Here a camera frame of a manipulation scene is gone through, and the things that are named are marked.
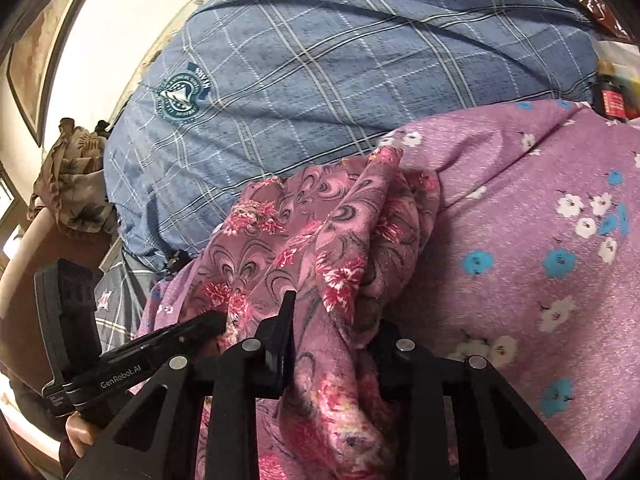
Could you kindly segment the left hand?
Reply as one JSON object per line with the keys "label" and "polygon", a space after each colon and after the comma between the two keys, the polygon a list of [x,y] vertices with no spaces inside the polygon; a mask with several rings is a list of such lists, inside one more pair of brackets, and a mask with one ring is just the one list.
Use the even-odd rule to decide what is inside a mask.
{"label": "left hand", "polygon": [[73,412],[66,419],[65,430],[70,445],[78,457],[86,454],[98,440],[102,429],[85,420],[79,412]]}

